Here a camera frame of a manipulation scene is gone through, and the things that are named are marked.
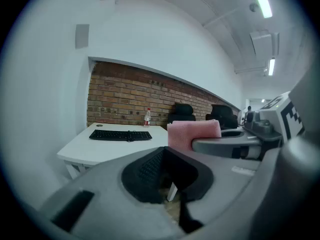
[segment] white desk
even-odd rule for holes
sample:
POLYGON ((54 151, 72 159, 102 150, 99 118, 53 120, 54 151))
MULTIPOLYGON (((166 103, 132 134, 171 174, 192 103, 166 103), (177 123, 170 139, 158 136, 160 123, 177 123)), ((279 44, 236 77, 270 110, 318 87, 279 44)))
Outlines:
POLYGON ((67 170, 74 179, 86 168, 101 162, 117 159, 138 151, 156 147, 168 146, 168 132, 161 126, 124 125, 93 123, 72 141, 70 141, 57 155, 64 160, 67 170), (89 139, 94 130, 106 131, 148 131, 150 140, 141 141, 105 141, 89 139))

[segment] chair backrest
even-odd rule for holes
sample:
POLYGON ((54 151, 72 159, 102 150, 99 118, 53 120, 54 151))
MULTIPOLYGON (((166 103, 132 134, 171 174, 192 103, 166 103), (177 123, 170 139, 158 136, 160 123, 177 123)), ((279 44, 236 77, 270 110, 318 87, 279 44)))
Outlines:
POLYGON ((217 104, 212 104, 212 111, 211 115, 214 117, 224 117, 224 118, 232 118, 233 117, 233 111, 231 107, 226 106, 226 105, 217 105, 217 104))
POLYGON ((238 127, 238 120, 234 119, 232 109, 226 105, 212 104, 211 114, 205 115, 205 120, 218 120, 221 130, 235 129, 238 127))
POLYGON ((189 104, 175 103, 173 106, 174 113, 168 115, 168 123, 173 121, 196 121, 193 115, 194 109, 189 104))

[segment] label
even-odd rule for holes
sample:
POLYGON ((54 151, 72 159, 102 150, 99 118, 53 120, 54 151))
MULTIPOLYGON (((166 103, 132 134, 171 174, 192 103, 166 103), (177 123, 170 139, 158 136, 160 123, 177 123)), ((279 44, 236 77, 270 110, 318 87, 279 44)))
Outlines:
POLYGON ((149 126, 150 125, 150 118, 144 118, 144 125, 149 126))
POLYGON ((237 173, 237 174, 243 174, 243 175, 248 175, 248 176, 254 176, 256 171, 255 170, 250 170, 246 168, 241 168, 238 166, 232 167, 231 171, 237 173))

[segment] desk leg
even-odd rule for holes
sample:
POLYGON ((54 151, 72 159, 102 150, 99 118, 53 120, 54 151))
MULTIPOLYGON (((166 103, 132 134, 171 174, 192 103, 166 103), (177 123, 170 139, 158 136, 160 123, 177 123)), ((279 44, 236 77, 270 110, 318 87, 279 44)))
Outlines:
POLYGON ((86 168, 82 164, 78 165, 78 168, 79 168, 80 173, 85 173, 86 172, 86 168))
POLYGON ((68 170, 71 178, 74 180, 78 176, 77 170, 72 166, 71 163, 67 163, 66 161, 64 162, 66 169, 68 170))
POLYGON ((171 185, 170 190, 169 190, 169 194, 168 194, 168 196, 166 198, 169 202, 171 202, 174 199, 174 197, 175 197, 175 195, 177 193, 177 190, 178 189, 177 189, 176 185, 172 182, 172 185, 171 185))

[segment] air vent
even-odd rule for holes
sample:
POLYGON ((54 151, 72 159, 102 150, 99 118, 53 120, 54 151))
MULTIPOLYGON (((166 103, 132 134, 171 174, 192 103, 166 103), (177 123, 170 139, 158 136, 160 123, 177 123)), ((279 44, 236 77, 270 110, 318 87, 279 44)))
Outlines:
POLYGON ((258 60, 268 61, 279 54, 279 33, 262 30, 251 32, 250 37, 258 60))

